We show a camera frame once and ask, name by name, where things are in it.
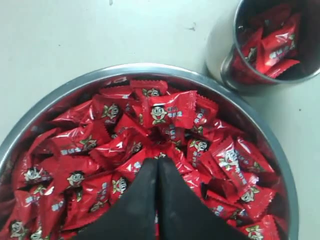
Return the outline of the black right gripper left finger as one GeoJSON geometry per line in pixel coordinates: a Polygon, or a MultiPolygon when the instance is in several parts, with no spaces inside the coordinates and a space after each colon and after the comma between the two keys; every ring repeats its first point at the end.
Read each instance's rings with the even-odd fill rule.
{"type": "Polygon", "coordinates": [[[154,240],[158,162],[144,160],[134,181],[98,220],[79,232],[76,240],[154,240]]]}

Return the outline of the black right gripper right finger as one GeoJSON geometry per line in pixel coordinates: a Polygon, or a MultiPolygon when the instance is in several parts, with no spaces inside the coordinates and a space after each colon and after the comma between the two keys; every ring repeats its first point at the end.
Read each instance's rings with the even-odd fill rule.
{"type": "Polygon", "coordinates": [[[162,240],[246,240],[189,188],[168,157],[158,159],[158,222],[162,240]]]}

